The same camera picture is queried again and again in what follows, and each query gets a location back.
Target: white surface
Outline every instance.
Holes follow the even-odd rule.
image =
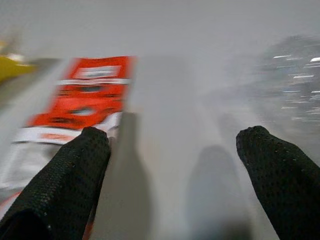
[[[254,239],[275,239],[233,141],[240,128],[259,121],[245,105],[235,115],[221,99],[211,105],[206,96],[237,84],[230,72],[243,58],[287,36],[318,35],[319,9],[319,0],[0,0],[0,33],[21,31],[21,51],[32,57],[139,57],[128,106],[141,116],[138,147],[153,206],[150,239],[192,239],[210,218],[204,209],[220,208],[207,201],[219,194],[206,191],[212,179],[200,177],[205,170],[210,176],[199,164],[207,146],[232,156],[245,197],[255,202],[247,201]],[[0,116],[1,156],[27,115],[45,105],[51,93],[42,87],[49,85],[48,79],[37,84]],[[189,202],[199,194],[189,193],[193,187],[203,187],[204,209]],[[242,209],[242,197],[233,198]],[[199,211],[190,211],[194,206]]]

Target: blurry background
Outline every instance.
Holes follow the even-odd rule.
[[[0,0],[1,36],[18,32],[26,56],[63,59],[1,112],[0,159],[69,58],[137,56],[127,103],[136,124],[126,121],[136,134],[119,143],[135,138],[135,150],[113,161],[92,239],[277,239],[235,145],[241,129],[266,124],[237,87],[255,81],[254,59],[271,45],[318,36],[319,8],[318,0]]]

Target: black mesh fabric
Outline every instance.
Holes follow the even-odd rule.
[[[299,147],[262,126],[241,131],[236,147],[279,238],[319,240],[319,167]]]
[[[21,192],[0,222],[0,236],[28,212],[41,220],[51,239],[81,240],[110,154],[106,133],[84,128]]]

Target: yellow object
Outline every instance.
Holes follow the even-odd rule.
[[[13,78],[22,74],[31,73],[36,69],[34,65],[22,64],[7,56],[0,55],[0,83],[7,78]]]

